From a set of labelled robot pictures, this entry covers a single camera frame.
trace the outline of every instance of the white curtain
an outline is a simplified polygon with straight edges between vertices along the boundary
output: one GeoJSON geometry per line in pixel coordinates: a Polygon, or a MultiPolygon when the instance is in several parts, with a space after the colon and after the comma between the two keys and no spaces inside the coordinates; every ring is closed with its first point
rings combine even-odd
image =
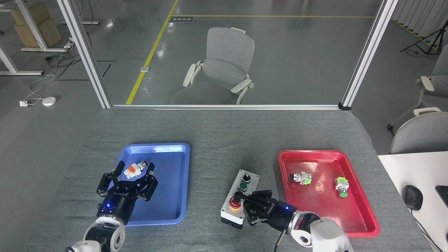
{"type": "MultiPolygon", "coordinates": [[[[420,37],[442,28],[448,19],[448,0],[400,0],[392,14],[392,19],[420,37]]],[[[437,34],[427,40],[431,43],[437,34]]],[[[448,33],[443,44],[448,43],[448,33]]]]}

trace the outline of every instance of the green button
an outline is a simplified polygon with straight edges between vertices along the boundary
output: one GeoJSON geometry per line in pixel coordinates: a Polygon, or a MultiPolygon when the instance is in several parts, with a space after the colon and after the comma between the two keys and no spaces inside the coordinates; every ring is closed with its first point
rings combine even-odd
{"type": "Polygon", "coordinates": [[[244,183],[244,182],[240,183],[240,188],[241,188],[242,190],[247,189],[247,184],[244,183]]]}

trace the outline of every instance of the red tray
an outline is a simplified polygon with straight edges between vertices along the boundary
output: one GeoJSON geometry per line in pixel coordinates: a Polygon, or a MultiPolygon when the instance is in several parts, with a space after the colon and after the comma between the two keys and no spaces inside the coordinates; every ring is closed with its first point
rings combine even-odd
{"type": "Polygon", "coordinates": [[[348,157],[340,151],[285,150],[278,155],[286,201],[299,211],[312,211],[335,220],[348,237],[374,237],[379,223],[348,157]],[[289,180],[289,174],[308,172],[311,184],[289,180]],[[335,189],[335,178],[349,181],[348,196],[335,189]]]}

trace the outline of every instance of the office chair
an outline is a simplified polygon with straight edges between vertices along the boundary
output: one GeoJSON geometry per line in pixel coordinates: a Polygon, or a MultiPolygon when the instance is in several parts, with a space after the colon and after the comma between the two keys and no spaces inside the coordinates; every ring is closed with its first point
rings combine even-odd
{"type": "Polygon", "coordinates": [[[435,63],[431,77],[422,76],[416,81],[420,86],[417,102],[406,112],[388,125],[388,130],[394,134],[400,123],[413,116],[431,112],[448,112],[448,45],[444,47],[435,63]]]}
{"type": "Polygon", "coordinates": [[[389,154],[448,151],[448,112],[414,117],[396,132],[389,154]]]}
{"type": "Polygon", "coordinates": [[[255,43],[244,30],[215,27],[208,30],[207,58],[191,64],[185,76],[184,89],[171,97],[172,104],[240,104],[254,83],[249,68],[255,43]],[[203,69],[212,82],[194,82],[203,69]]]}

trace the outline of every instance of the black selector switch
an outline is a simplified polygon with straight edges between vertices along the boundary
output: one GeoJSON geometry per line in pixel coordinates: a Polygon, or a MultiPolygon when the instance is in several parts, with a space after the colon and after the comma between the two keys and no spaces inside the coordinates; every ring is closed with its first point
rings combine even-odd
{"type": "Polygon", "coordinates": [[[243,182],[250,183],[250,180],[251,180],[251,178],[250,178],[249,174],[247,174],[247,173],[244,174],[243,182]]]}

